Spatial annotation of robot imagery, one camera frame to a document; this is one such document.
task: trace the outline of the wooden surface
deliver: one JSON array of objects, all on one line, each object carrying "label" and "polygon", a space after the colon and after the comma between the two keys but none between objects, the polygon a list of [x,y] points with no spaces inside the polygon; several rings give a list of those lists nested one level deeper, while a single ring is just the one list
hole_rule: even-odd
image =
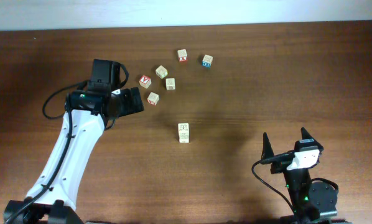
[{"label": "wooden surface", "polygon": [[[177,61],[187,49],[188,63]],[[211,69],[200,64],[213,56]],[[102,135],[78,191],[83,220],[116,223],[253,222],[291,214],[251,173],[266,131],[276,154],[305,126],[325,148],[312,177],[340,186],[338,212],[372,223],[372,22],[0,32],[0,222],[22,200],[55,144],[61,120],[41,107],[90,78],[92,60],[124,63],[127,88],[152,78],[157,106]],[[175,78],[165,90],[158,65]],[[65,94],[48,106],[63,111]],[[190,124],[179,144],[177,123]],[[257,173],[286,193],[269,166]]]}]

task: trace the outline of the wooden block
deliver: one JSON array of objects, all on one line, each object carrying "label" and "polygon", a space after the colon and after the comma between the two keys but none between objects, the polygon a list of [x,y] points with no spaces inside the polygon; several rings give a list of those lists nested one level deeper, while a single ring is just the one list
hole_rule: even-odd
[{"label": "wooden block", "polygon": [[157,105],[159,99],[160,99],[160,96],[152,92],[150,93],[149,97],[147,97],[147,102],[155,106]]},{"label": "wooden block", "polygon": [[139,80],[139,84],[141,84],[141,86],[143,86],[144,88],[148,88],[151,84],[151,79],[143,75],[142,78]]},{"label": "wooden block", "polygon": [[207,68],[210,68],[211,67],[211,64],[212,64],[212,59],[213,59],[212,56],[204,55],[203,66],[204,67],[207,67]]},{"label": "wooden block", "polygon": [[174,90],[175,89],[175,79],[174,78],[165,79],[165,85],[167,87],[167,90]]},{"label": "wooden block", "polygon": [[189,140],[189,128],[188,123],[178,124],[179,142],[188,143]]},{"label": "wooden block", "polygon": [[178,59],[179,59],[179,62],[187,61],[186,49],[178,50]]},{"label": "wooden block", "polygon": [[164,66],[160,65],[160,67],[158,67],[156,69],[156,74],[161,78],[165,78],[167,75],[168,75],[168,70],[164,68]]}]

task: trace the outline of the white wall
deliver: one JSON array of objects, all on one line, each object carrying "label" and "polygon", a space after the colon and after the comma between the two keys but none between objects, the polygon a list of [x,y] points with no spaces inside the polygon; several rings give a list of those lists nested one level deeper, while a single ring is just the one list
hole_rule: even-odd
[{"label": "white wall", "polygon": [[0,30],[372,19],[372,0],[0,0]]}]

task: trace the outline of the wire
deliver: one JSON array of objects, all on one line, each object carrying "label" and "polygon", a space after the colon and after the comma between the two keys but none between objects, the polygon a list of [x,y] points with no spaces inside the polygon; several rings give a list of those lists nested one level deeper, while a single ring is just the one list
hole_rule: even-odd
[{"label": "wire", "polygon": [[82,81],[80,83],[76,83],[76,84],[73,84],[73,85],[70,85],[70,86],[66,86],[64,88],[61,88],[59,90],[57,90],[56,92],[52,93],[48,98],[47,100],[45,101],[44,105],[42,106],[42,114],[44,114],[44,116],[48,119],[59,119],[59,118],[62,118],[64,114],[61,114],[59,116],[49,116],[47,115],[46,111],[45,111],[45,108],[47,106],[47,104],[49,103],[49,101],[54,97],[56,96],[57,94],[59,94],[60,92],[62,91],[65,91],[65,90],[68,90],[68,89],[71,89],[71,88],[74,88],[76,86],[78,86],[78,89],[79,90],[82,90],[84,89],[84,87],[86,86],[86,84],[88,83],[88,80],[85,80],[85,81]]},{"label": "wire", "polygon": [[128,78],[129,78],[129,72],[128,72],[128,70],[126,69],[125,65],[123,65],[123,64],[120,63],[119,66],[124,70],[124,73],[125,73],[125,80],[122,81],[122,82],[119,84],[119,86],[118,86],[118,88],[122,88],[122,87],[125,86],[126,82],[128,81]]},{"label": "wire", "polygon": [[338,190],[338,184],[332,182],[331,180],[317,177],[317,178],[313,178],[312,180],[310,180],[309,185],[312,184],[314,181],[325,182],[326,184],[330,184],[335,190]]},{"label": "wire", "polygon": [[295,211],[294,211],[294,208],[292,206],[292,204],[290,203],[290,201],[286,198],[286,196],[284,196],[284,194],[282,194],[280,191],[276,190],[274,187],[272,187],[270,184],[266,183],[264,180],[262,180],[262,178],[260,178],[256,173],[255,173],[255,167],[261,163],[262,160],[260,161],[257,161],[254,163],[254,165],[252,166],[251,170],[254,174],[254,176],[262,182],[262,184],[264,184],[266,187],[269,187],[271,190],[273,190],[274,192],[276,192],[278,195],[280,195],[288,204],[288,206],[290,206],[291,210],[292,210],[292,213],[294,214],[294,216],[296,216],[295,214]]},{"label": "wire", "polygon": [[112,120],[111,125],[105,128],[105,131],[110,130],[111,128],[113,128],[115,124],[116,124],[116,120],[114,119],[114,120]]},{"label": "wire", "polygon": [[72,111],[71,111],[71,108],[70,108],[70,97],[69,97],[69,94],[67,94],[67,97],[66,97],[66,111],[68,113],[68,134],[67,134],[67,141],[66,141],[66,145],[64,146],[64,149],[63,149],[63,152],[62,152],[62,155],[60,156],[60,159],[59,159],[59,162],[56,166],[56,169],[55,171],[53,172],[52,176],[50,177],[48,183],[43,186],[43,189],[41,190],[41,192],[39,192],[31,201],[23,204],[23,206],[18,209],[18,211],[14,214],[12,214],[4,224],[9,224],[9,223],[12,223],[13,220],[19,216],[21,213],[23,213],[26,209],[28,209],[34,202],[36,202],[44,193],[46,193],[46,191],[50,188],[50,186],[52,185],[53,181],[55,180],[56,178],[56,175],[58,174],[61,166],[62,166],[62,163],[64,161],[64,158],[66,156],[66,153],[67,153],[67,150],[68,150],[68,147],[70,146],[70,142],[72,140],[72,133],[73,133],[73,118],[72,118]]}]

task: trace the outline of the wood grain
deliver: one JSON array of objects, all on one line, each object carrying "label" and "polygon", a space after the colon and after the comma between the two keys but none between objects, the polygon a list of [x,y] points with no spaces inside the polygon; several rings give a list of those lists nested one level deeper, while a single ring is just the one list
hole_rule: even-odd
[{"label": "wood grain", "polygon": [[[188,63],[177,60],[187,49]],[[211,69],[202,55],[213,56]],[[0,32],[0,223],[42,172],[62,121],[41,106],[90,78],[92,60],[124,63],[127,88],[152,78],[157,106],[123,117],[96,144],[77,201],[83,220],[223,223],[291,211],[251,174],[266,131],[275,153],[307,130],[325,147],[312,177],[340,186],[337,208],[372,223],[372,21]],[[154,70],[163,65],[176,90]],[[48,106],[63,111],[64,94]],[[179,144],[177,123],[190,124]],[[257,173],[286,193],[282,175]]]}]

